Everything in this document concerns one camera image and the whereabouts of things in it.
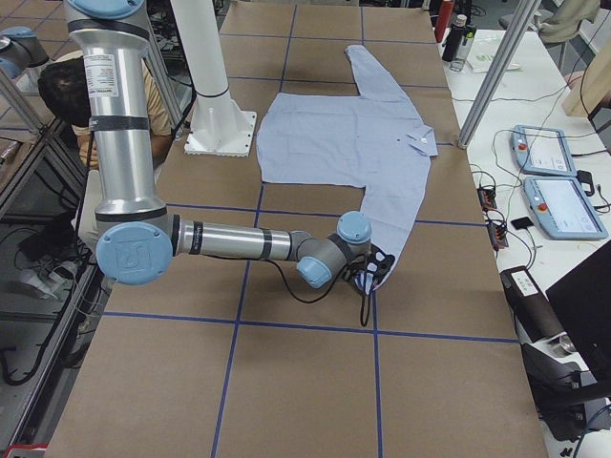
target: black bottle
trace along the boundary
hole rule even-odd
[[[458,45],[460,45],[460,40],[465,34],[466,26],[467,16],[458,14],[450,26],[450,33],[448,33],[448,37],[444,43],[444,50],[441,55],[442,60],[446,62],[452,62],[454,60],[456,50],[458,50]]]

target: white table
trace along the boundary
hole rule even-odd
[[[502,37],[503,33],[504,31],[478,31],[476,38]],[[520,65],[520,70],[505,73],[494,99],[534,100],[543,95],[556,94],[538,101],[497,100],[490,103],[467,149],[467,154],[469,161],[474,165],[473,170],[478,170],[479,167],[488,172],[495,178],[497,185],[515,185],[516,178],[496,166],[493,153],[494,139],[498,164],[514,174],[518,173],[518,167],[510,150],[510,133],[497,134],[499,131],[511,130],[517,124],[527,124],[562,129],[567,136],[594,133],[587,119],[568,117],[564,114],[561,103],[569,90],[558,92],[565,86],[564,79],[534,32],[525,34],[513,61]],[[445,64],[445,71],[458,122],[462,125],[484,80],[485,73],[473,73],[469,64],[466,64],[463,71],[459,73],[451,71],[449,64]],[[573,154],[604,149],[596,134],[583,138],[569,138],[567,141]],[[602,194],[606,198],[611,198],[611,157],[609,155],[575,158],[575,163],[578,169],[591,172],[595,185],[600,184]],[[480,182],[480,174],[474,174],[474,182],[476,185]],[[488,177],[481,177],[481,182],[483,184],[492,183]],[[497,188],[495,199],[507,221],[526,216],[535,220],[534,216],[529,213],[528,204],[521,188],[515,190],[510,187]],[[604,204],[598,194],[592,197],[591,201],[595,205]],[[607,230],[610,230],[611,214],[603,215],[600,219]],[[512,232],[517,232],[526,243],[531,244],[525,231],[515,231],[511,225],[509,228]],[[530,228],[530,232],[537,246],[537,259],[530,273],[543,291],[608,241],[608,239],[597,241],[551,240],[537,226]],[[526,265],[529,259],[527,248],[519,240],[510,235],[508,241],[509,248],[501,249],[498,252],[499,272],[511,267]],[[543,425],[543,429],[546,431],[546,443],[550,457],[558,457],[565,447],[575,448],[575,444],[555,441],[547,426]],[[590,433],[579,451],[579,458],[608,456],[611,456],[611,432],[609,431]]]

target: dark hair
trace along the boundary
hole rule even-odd
[[[38,79],[38,92],[55,116],[74,126],[89,126],[92,111],[82,57],[47,66]]]

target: cardboard table surface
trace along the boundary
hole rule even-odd
[[[259,119],[279,91],[357,94],[352,43],[439,150],[368,327],[345,283],[305,305],[267,263],[178,257],[156,282],[115,287],[47,456],[546,456],[428,15],[234,3],[221,30],[232,97]],[[254,149],[188,156],[183,142],[158,193],[186,219],[325,237],[360,206],[359,189],[261,183]]]

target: blue joint cap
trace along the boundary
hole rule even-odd
[[[144,0],[69,0],[77,10],[95,19],[123,19],[134,14]]]
[[[361,212],[347,212],[337,223],[337,234],[348,243],[365,243],[371,239],[371,223]]]
[[[19,69],[19,67],[2,57],[0,57],[0,69],[2,69],[10,79],[16,78],[21,74],[21,69]]]
[[[95,256],[102,272],[119,283],[144,284],[168,269],[172,241],[153,224],[123,222],[104,233]]]
[[[320,288],[332,277],[327,265],[311,256],[305,256],[297,262],[297,271],[313,288]]]
[[[0,31],[0,35],[5,35],[8,38],[35,38],[36,34],[26,26],[9,27]]]

